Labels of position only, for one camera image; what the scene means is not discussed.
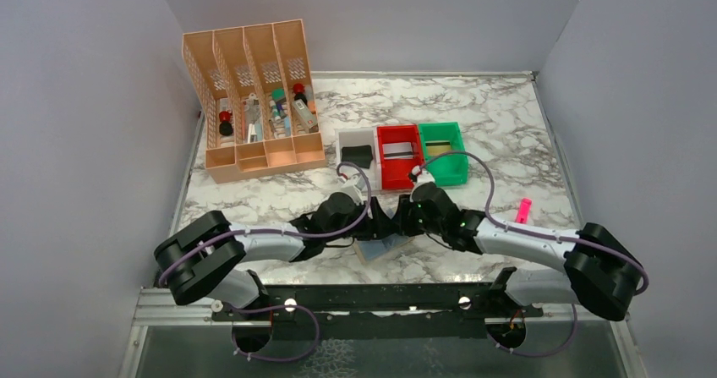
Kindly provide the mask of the beige card holder wallet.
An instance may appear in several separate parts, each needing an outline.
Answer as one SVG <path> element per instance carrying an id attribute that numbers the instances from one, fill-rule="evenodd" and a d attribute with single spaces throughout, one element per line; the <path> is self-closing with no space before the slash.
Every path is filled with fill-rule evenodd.
<path id="1" fill-rule="evenodd" d="M 353 248 L 358 259 L 363 264 L 368 264 L 387 255 L 393 250 L 400 249 L 402 246 L 412 242 L 414 237 L 407 237 L 392 234 L 382 239 L 359 241 L 353 243 Z"/>

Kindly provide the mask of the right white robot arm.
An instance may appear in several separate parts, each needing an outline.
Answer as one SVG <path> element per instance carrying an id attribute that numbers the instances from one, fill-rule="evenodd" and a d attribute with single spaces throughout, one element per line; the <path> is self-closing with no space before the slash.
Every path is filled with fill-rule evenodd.
<path id="1" fill-rule="evenodd" d="M 621 321 L 647 281 L 642 264 L 597 223 L 554 230 L 507 222 L 488 211 L 459 208 L 434 183 L 402 195 L 393 221 L 406 236 L 435 234 L 457 251 L 542 265 L 530 288 L 518 288 L 512 278 L 489 291 L 488 305 L 500 316 L 521 304 L 553 302 L 580 304 L 598 317 Z"/>

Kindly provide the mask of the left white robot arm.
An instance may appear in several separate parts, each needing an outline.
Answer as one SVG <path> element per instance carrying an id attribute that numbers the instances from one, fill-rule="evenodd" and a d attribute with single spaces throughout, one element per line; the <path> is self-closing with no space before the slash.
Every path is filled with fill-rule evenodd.
<path id="1" fill-rule="evenodd" d="M 221 211 L 209 211 L 160 243 L 153 256 L 161 272 L 158 283 L 176 304 L 218 299 L 252 320 L 265 311 L 263 285 L 255 272 L 237 270 L 238 264 L 300 262 L 337 239 L 372 241 L 393 233 L 391 217 L 375 197 L 335 192 L 314 211 L 277 225 L 231 223 Z"/>

